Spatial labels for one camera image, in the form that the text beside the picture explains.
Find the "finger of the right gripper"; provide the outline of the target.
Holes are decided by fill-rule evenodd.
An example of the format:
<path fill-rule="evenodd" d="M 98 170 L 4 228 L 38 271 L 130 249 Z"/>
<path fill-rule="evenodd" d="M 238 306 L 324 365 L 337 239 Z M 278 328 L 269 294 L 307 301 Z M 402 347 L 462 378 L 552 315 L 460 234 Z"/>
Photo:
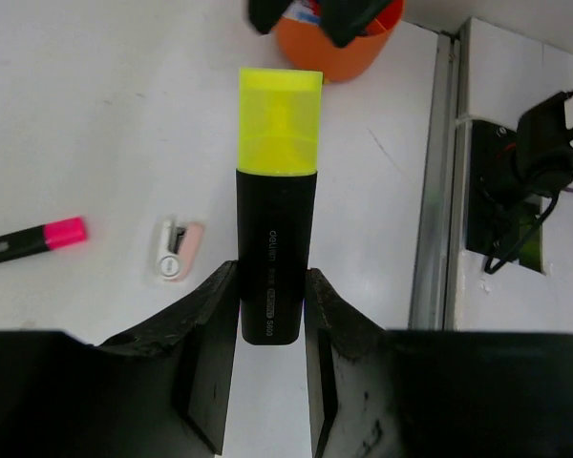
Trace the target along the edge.
<path fill-rule="evenodd" d="M 259 34 L 269 34 L 290 4 L 291 0 L 248 0 L 248 21 Z"/>
<path fill-rule="evenodd" d="M 320 27 L 338 48 L 345 48 L 391 0 L 324 0 L 320 2 Z"/>

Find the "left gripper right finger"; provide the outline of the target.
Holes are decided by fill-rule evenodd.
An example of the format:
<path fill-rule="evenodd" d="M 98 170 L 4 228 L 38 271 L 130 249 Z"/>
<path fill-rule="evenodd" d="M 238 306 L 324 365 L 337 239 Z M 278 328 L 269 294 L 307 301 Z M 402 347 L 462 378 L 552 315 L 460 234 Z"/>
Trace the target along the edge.
<path fill-rule="evenodd" d="M 573 335 L 385 329 L 306 275 L 316 457 L 573 457 Z"/>

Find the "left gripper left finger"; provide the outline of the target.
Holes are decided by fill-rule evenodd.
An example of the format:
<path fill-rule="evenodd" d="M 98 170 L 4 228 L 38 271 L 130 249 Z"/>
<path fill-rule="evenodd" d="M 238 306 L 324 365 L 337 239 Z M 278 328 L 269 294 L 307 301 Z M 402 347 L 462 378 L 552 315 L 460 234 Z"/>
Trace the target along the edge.
<path fill-rule="evenodd" d="M 0 331 L 0 457 L 215 457 L 238 327 L 237 265 L 100 345 Z"/>

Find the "yellow cap black highlighter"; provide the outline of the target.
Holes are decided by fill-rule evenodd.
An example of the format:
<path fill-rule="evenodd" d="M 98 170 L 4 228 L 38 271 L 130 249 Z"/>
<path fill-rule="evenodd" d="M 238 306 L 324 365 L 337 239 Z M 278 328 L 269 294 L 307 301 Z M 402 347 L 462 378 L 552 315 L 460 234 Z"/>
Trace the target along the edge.
<path fill-rule="evenodd" d="M 236 168 L 242 334 L 299 336 L 318 175 L 323 75 L 243 68 Z"/>

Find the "pink eraser with sharpener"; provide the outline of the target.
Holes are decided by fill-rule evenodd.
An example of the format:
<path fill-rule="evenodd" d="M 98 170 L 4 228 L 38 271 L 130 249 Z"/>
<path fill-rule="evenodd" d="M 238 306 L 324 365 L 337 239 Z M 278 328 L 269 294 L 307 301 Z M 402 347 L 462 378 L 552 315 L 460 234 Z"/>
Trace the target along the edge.
<path fill-rule="evenodd" d="M 189 274 L 202 244 L 204 229 L 200 222 L 185 225 L 179 225 L 175 219 L 162 222 L 155 268 L 163 281 L 181 281 Z"/>

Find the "pink cap black highlighter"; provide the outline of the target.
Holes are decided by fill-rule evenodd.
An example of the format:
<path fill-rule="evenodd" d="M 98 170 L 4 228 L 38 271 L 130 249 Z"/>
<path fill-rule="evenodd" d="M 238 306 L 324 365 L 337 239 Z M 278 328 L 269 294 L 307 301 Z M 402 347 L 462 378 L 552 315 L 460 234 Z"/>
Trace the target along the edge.
<path fill-rule="evenodd" d="M 88 239 L 82 217 L 63 219 L 0 236 L 0 263 L 54 251 Z"/>

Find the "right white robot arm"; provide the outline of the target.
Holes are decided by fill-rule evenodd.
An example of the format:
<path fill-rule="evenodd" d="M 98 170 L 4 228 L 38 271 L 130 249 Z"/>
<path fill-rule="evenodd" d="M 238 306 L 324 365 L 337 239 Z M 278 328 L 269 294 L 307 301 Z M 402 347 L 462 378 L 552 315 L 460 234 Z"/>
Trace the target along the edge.
<path fill-rule="evenodd" d="M 345 82 L 368 69 L 402 19 L 402 1 L 250 1 L 247 18 L 260 34 L 276 32 L 280 50 L 300 70 L 319 71 Z M 468 25 L 470 75 L 528 79 L 541 68 L 542 44 L 477 20 Z M 573 91 L 560 91 L 520 117 L 513 148 L 520 175 L 558 156 L 573 156 L 573 114 L 563 105 Z"/>

